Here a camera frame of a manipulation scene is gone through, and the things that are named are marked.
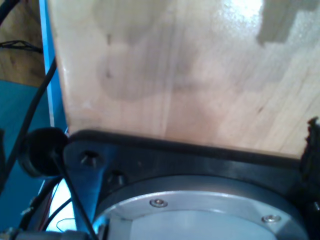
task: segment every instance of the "silver metal plate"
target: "silver metal plate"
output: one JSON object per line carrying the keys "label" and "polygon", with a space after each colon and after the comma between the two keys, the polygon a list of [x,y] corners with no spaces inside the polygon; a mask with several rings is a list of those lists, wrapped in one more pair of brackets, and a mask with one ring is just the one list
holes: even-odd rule
{"label": "silver metal plate", "polygon": [[[230,188],[233,188],[235,181],[227,181],[231,184]],[[223,184],[220,184],[217,191],[176,190],[132,197],[103,211],[94,222],[94,227],[97,230],[99,225],[106,224],[110,220],[109,236],[113,236],[111,240],[158,239],[157,237],[150,238],[150,236],[158,236],[160,232],[159,239],[161,237],[166,240],[185,239],[185,235],[190,236],[187,239],[248,240],[257,239],[256,234],[258,233],[261,239],[308,239],[304,226],[296,218],[297,213],[288,202],[279,198],[279,201],[282,202],[278,202],[278,206],[283,206],[280,209],[278,206],[266,203],[267,201],[259,201],[253,197],[253,192],[259,193],[258,198],[260,199],[271,199],[275,197],[274,193],[250,184],[247,185],[251,187],[251,193],[247,194],[241,194],[243,188],[240,185],[237,185],[237,191],[232,193],[230,188],[227,189],[227,185],[224,191]],[[124,231],[120,229],[127,229],[126,238],[118,238],[115,234],[123,235]]]}

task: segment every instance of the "teal surface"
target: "teal surface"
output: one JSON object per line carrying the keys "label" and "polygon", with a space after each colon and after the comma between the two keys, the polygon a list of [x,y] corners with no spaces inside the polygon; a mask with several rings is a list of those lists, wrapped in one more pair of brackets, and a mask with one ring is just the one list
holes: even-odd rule
{"label": "teal surface", "polygon": [[[5,130],[4,150],[8,157],[21,124],[37,88],[0,80],[0,128]],[[30,130],[49,127],[47,93],[42,97],[32,120]],[[42,180],[27,176],[19,164],[15,164],[4,192],[0,196],[0,231],[17,227],[21,212],[38,194]]]}

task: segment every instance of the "wooden board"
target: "wooden board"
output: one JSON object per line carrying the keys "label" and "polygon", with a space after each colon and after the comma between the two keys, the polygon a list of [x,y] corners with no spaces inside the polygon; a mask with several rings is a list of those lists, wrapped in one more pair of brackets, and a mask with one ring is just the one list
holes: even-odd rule
{"label": "wooden board", "polygon": [[[24,40],[42,47],[39,1],[21,1],[0,27],[0,42]],[[0,80],[38,87],[44,80],[44,58],[37,52],[0,49]]]}
{"label": "wooden board", "polygon": [[318,0],[50,0],[69,130],[299,158]]}

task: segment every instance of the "wooden floor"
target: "wooden floor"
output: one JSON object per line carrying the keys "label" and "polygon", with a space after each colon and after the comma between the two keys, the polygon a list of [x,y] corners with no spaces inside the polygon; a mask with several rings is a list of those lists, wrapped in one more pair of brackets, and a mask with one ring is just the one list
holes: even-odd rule
{"label": "wooden floor", "polygon": [[71,133],[304,151],[320,115],[319,0],[49,2]]}
{"label": "wooden floor", "polygon": [[[0,42],[24,40],[42,48],[39,1],[26,2],[21,1],[0,26]],[[44,76],[44,58],[41,54],[0,49],[0,80],[38,87]]]}

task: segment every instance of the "blue panel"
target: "blue panel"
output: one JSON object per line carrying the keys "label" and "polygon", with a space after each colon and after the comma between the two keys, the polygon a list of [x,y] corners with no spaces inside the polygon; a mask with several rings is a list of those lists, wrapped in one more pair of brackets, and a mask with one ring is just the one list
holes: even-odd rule
{"label": "blue panel", "polygon": [[[5,130],[4,150],[8,155],[14,145],[23,119],[37,91],[36,87],[0,80],[0,128]],[[49,127],[47,94],[42,97],[32,120],[30,130]],[[16,163],[0,197],[0,230],[17,227],[21,212],[38,194],[41,179],[30,178]]]}
{"label": "blue panel", "polygon": [[[48,14],[47,1],[39,0],[39,6],[41,16],[44,66],[45,72],[47,73],[52,63],[52,60],[55,57],[55,50]],[[50,110],[50,124],[51,126],[60,128],[64,131],[67,128],[67,123],[63,108],[59,76],[57,73],[55,73],[51,80],[51,83],[47,88],[47,94]]]}

